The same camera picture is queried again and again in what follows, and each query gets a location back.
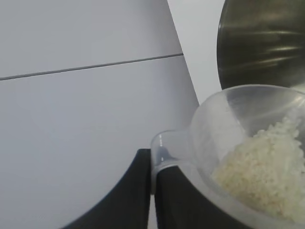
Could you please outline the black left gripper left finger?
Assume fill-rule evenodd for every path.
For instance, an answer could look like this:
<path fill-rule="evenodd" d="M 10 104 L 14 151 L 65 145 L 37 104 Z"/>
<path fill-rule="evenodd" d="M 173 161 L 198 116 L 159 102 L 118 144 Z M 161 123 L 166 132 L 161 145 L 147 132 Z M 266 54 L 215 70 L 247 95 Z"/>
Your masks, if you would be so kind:
<path fill-rule="evenodd" d="M 146 229 L 151 199 L 151 150 L 139 149 L 117 185 L 66 229 Z"/>

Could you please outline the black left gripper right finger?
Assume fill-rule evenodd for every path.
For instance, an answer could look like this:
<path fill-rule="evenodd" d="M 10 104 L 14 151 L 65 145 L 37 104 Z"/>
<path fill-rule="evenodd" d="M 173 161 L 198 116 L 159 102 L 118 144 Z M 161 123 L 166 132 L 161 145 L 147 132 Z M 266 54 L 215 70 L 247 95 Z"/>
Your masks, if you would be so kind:
<path fill-rule="evenodd" d="M 158 173 L 155 207 L 159 229 L 247 229 L 206 199 L 179 167 Z"/>

